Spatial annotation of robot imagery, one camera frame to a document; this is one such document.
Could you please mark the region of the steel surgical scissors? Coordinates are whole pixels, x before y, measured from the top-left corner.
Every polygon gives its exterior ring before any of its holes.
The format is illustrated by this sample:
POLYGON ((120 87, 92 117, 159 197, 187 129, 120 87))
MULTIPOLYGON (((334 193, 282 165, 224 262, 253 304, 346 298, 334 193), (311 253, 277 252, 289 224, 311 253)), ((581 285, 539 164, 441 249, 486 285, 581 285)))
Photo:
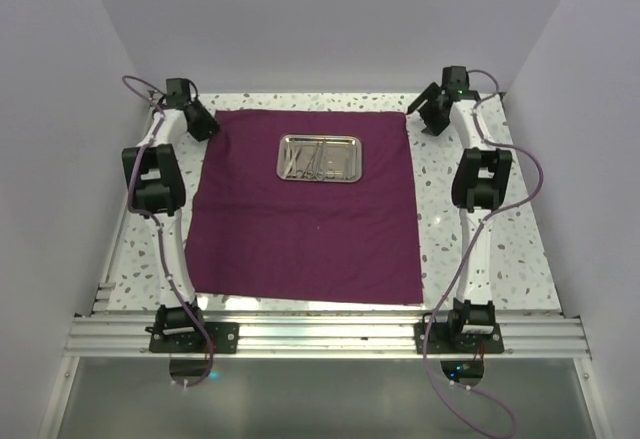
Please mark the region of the steel surgical scissors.
POLYGON ((307 165, 303 170, 300 171, 301 179, 309 181, 325 180, 326 172, 322 166, 325 149, 325 141, 321 141, 315 146, 307 165))

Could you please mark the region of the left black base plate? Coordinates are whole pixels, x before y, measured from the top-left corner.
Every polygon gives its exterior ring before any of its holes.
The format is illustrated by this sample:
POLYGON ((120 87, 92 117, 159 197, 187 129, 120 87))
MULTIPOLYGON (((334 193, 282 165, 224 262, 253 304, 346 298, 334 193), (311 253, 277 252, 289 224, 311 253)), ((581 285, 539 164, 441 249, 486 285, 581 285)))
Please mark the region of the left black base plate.
MULTIPOLYGON (((240 338, 240 325, 235 322, 206 322, 204 329, 211 339, 215 354, 235 354, 240 338)), ((152 353, 188 354, 208 351, 204 334, 197 328, 179 329, 175 334, 162 336, 148 326, 145 331, 151 335, 149 351, 152 353)))

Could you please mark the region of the purple surgical wrap cloth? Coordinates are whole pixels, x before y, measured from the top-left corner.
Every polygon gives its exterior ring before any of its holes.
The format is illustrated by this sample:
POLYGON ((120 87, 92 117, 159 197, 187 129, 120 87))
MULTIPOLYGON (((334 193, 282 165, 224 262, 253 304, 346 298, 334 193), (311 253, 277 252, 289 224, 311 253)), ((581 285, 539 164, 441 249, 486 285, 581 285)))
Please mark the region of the purple surgical wrap cloth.
POLYGON ((400 112, 240 110, 216 115, 186 240, 198 292, 260 298, 418 304, 423 298, 416 191, 400 112), (348 184, 285 181, 288 134, 349 135, 363 173, 348 184))

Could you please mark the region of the aluminium front rail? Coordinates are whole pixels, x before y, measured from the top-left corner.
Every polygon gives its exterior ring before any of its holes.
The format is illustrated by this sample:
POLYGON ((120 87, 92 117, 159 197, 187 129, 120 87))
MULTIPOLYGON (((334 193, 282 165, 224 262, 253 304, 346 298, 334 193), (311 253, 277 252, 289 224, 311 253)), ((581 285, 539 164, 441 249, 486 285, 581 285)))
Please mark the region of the aluminium front rail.
MULTIPOLYGON (((239 358, 416 359, 415 311, 286 311, 212 314, 235 323, 239 358)), ((67 357, 148 357, 149 314, 76 318, 63 347, 67 357)), ((578 319, 559 315, 501 314, 503 359, 583 359, 591 355, 578 319)))

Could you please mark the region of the aluminium left side rail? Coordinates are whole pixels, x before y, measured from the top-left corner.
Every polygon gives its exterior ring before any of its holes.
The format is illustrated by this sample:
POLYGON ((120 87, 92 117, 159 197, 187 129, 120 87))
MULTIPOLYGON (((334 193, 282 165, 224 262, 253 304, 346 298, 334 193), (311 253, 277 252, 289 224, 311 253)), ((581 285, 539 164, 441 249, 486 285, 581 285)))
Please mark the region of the aluminium left side rail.
POLYGON ((159 305, 157 264, 144 220, 127 209, 127 196, 108 242, 96 286, 92 315, 154 311, 159 305))

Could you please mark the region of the aluminium rail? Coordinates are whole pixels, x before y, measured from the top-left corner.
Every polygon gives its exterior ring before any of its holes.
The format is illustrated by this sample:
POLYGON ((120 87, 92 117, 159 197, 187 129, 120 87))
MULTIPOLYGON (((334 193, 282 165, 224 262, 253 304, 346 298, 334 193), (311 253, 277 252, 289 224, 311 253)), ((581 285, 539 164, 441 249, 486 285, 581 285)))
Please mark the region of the aluminium rail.
POLYGON ((127 196, 108 242, 96 286, 92 315, 154 311, 159 305, 157 264, 144 220, 127 209, 127 196))
MULTIPOLYGON (((212 314, 235 323, 239 358, 416 359, 415 311, 286 311, 212 314)), ((148 357, 149 314, 76 318, 63 347, 67 357, 148 357)), ((559 315, 501 314, 503 359, 583 359, 591 355, 578 319, 559 315)))

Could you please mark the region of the steel instrument tray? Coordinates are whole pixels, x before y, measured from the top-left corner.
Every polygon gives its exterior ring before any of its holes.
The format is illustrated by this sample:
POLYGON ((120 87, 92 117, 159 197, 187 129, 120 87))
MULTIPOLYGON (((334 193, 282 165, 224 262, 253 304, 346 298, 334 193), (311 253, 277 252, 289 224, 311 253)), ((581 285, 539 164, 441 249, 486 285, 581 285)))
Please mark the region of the steel instrument tray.
POLYGON ((276 174, 285 181, 351 184, 358 182, 362 177, 362 158, 361 141, 354 136, 288 134, 283 136, 279 142, 276 174), (326 142, 322 163, 326 172, 325 180, 301 179, 300 171, 305 168, 315 146, 321 141, 326 142), (301 153, 297 159, 295 176, 283 179, 287 150, 290 146, 299 147, 301 153))

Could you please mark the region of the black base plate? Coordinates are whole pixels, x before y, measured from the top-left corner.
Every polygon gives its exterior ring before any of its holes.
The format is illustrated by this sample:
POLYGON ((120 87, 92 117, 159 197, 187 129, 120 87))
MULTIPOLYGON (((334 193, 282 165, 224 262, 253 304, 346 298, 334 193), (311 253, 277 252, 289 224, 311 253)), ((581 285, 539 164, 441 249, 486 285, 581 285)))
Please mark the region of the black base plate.
POLYGON ((427 323, 413 325, 415 349, 418 354, 502 354, 505 346, 499 324, 488 334, 453 333, 447 323, 434 322, 429 335, 427 323))
MULTIPOLYGON (((235 354, 240 338, 240 325, 235 322, 206 322, 204 329, 211 339, 215 354, 235 354)), ((152 353, 188 354, 208 351, 204 334, 197 328, 179 329, 175 334, 162 336, 148 326, 145 331, 151 335, 149 351, 152 353)))

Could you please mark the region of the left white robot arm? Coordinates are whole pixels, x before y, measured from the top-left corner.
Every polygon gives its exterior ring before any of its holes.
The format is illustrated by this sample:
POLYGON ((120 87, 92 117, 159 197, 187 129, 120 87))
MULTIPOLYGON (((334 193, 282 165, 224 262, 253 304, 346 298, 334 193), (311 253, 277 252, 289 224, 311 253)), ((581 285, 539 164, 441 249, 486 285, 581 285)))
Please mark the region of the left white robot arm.
POLYGON ((189 277, 182 239, 182 209, 186 186, 176 147, 189 135, 203 142, 220 126, 202 104, 196 84, 169 78, 166 90, 154 88, 148 100, 151 124, 141 141, 121 153, 127 186, 127 208, 141 216, 151 232, 159 261, 161 301, 149 333, 158 340, 173 338, 185 351, 201 349, 208 338, 195 288, 189 277))

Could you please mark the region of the steel forceps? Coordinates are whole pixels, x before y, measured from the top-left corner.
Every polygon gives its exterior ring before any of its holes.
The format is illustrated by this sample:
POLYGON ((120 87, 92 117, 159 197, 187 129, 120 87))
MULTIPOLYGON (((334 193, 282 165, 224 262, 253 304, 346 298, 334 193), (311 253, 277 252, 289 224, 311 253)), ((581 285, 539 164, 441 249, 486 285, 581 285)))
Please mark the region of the steel forceps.
POLYGON ((296 174, 297 159, 301 153, 301 149, 297 146, 290 146, 287 150, 287 160, 283 170, 283 179, 293 177, 296 174))

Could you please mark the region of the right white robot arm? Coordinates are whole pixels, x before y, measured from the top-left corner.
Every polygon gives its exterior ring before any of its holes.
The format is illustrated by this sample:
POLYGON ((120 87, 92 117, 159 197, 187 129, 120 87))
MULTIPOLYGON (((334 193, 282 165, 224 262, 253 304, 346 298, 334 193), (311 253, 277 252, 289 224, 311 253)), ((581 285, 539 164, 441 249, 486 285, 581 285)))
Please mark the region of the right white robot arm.
POLYGON ((489 280, 492 226, 490 215, 504 204, 512 153, 498 146, 480 112, 482 98, 470 86, 464 66, 443 69, 440 83, 432 83, 410 104, 425 132, 437 136, 453 126, 462 153, 451 185, 451 201, 458 209, 462 256, 448 287, 452 297, 445 338, 451 348, 468 351, 496 329, 495 306, 489 280))

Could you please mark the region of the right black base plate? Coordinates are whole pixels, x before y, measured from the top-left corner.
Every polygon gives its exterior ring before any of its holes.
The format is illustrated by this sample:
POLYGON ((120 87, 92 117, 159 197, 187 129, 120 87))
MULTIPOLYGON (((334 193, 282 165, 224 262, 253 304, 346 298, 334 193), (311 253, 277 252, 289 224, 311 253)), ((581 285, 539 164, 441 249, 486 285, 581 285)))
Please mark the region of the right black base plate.
POLYGON ((488 334, 453 333, 447 323, 434 322, 429 335, 427 323, 413 325, 415 349, 418 354, 502 354, 505 346, 499 324, 488 334))

